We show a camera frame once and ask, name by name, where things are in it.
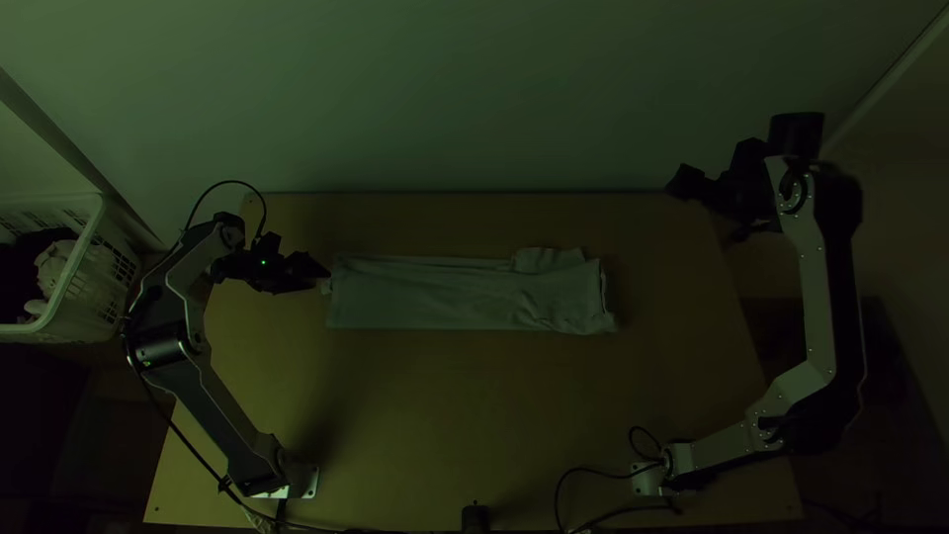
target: wooden table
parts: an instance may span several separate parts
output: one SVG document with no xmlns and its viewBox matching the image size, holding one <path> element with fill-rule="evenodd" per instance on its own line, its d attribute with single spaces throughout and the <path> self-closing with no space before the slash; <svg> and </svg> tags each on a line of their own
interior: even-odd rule
<svg viewBox="0 0 949 534">
<path fill-rule="evenodd" d="M 665 196 L 269 195 L 282 252 L 507 257 L 581 246 L 602 258 L 618 333 L 329 331 L 318 290 L 269 296 L 215 289 L 206 314 L 214 365 L 251 420 L 290 450 L 326 449 L 313 500 L 288 519 L 332 528 L 458 530 L 463 506 L 495 529 L 554 529 L 554 486 L 576 465 L 628 471 L 634 424 L 699 438 L 764 392 L 732 281 L 706 212 Z M 248 228 L 258 201 L 248 201 Z M 225 461 L 179 405 L 174 419 L 221 472 Z M 628 481 L 576 476 L 568 526 L 629 503 Z M 273 512 L 275 502 L 253 499 Z M 786 459 L 746 466 L 680 502 L 608 525 L 800 516 Z M 170 434 L 148 522 L 247 526 L 242 511 Z"/>
</svg>

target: white plastic basket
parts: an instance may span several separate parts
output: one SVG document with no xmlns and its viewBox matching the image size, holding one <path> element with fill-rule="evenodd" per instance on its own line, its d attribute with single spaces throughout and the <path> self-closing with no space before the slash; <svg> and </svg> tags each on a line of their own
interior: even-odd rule
<svg viewBox="0 0 949 534">
<path fill-rule="evenodd" d="M 29 324 L 0 324 L 0 341 L 66 343 L 112 337 L 140 261 L 110 211 L 109 202 L 96 194 L 0 202 L 0 242 L 62 226 L 79 235 L 46 311 Z"/>
</svg>

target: white towel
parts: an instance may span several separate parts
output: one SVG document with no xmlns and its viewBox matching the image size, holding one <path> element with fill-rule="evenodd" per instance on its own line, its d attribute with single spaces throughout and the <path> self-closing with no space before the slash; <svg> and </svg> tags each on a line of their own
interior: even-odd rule
<svg viewBox="0 0 949 534">
<path fill-rule="evenodd" d="M 508 260 L 340 254 L 330 328 L 616 330 L 599 260 L 577 248 L 525 248 Z"/>
</svg>

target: wall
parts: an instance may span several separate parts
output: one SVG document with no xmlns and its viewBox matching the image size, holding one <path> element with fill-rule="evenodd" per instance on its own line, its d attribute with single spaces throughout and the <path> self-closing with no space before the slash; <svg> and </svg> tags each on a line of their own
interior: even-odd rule
<svg viewBox="0 0 949 534">
<path fill-rule="evenodd" d="M 943 27 L 949 26 L 944 16 Z M 949 443 L 949 32 L 939 33 L 827 154 L 861 179 L 854 261 L 886 303 Z"/>
<path fill-rule="evenodd" d="M 944 0 L 7 0 L 0 65 L 166 241 L 268 191 L 610 190 L 832 129 Z M 233 208 L 234 188 L 208 209 Z"/>
<path fill-rule="evenodd" d="M 99 191 L 3 103 L 0 103 L 0 188 L 4 197 Z"/>
</svg>

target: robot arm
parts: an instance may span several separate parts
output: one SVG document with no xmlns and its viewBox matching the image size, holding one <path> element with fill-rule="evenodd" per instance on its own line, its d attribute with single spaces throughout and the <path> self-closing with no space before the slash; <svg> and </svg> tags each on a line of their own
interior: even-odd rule
<svg viewBox="0 0 949 534">
<path fill-rule="evenodd" d="M 280 237 L 268 233 L 244 250 L 243 220 L 225 213 L 188 229 L 142 280 L 122 336 L 129 363 L 149 384 L 177 397 L 224 453 L 241 494 L 307 498 L 315 495 L 318 470 L 257 430 L 215 373 L 204 328 L 211 289 L 226 278 L 277 294 L 312 287 L 328 275 L 306 254 L 284 258 L 279 244 Z"/>
<path fill-rule="evenodd" d="M 739 143 L 718 181 L 683 165 L 667 188 L 742 223 L 739 238 L 764 230 L 788 236 L 798 253 L 807 353 L 740 421 L 667 444 L 667 469 L 635 476 L 638 494 L 697 490 L 737 465 L 821 452 L 860 409 L 866 365 L 850 239 L 860 224 L 861 192 L 855 180 L 815 161 L 821 125 L 819 114 L 776 116 L 768 142 Z"/>
</svg>

